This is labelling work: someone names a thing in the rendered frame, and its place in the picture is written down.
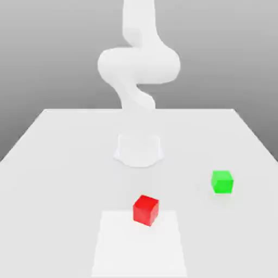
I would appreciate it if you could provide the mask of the small red cube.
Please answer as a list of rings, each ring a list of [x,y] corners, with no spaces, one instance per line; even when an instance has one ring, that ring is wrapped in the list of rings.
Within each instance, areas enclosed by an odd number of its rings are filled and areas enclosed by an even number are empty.
[[[159,200],[141,195],[132,206],[133,220],[151,226],[159,214]]]

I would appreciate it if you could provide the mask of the small green cube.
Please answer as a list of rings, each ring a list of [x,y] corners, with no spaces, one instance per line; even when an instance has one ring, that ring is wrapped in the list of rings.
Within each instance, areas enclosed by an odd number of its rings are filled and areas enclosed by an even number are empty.
[[[212,172],[211,185],[215,194],[231,194],[233,177],[228,170],[214,170]]]

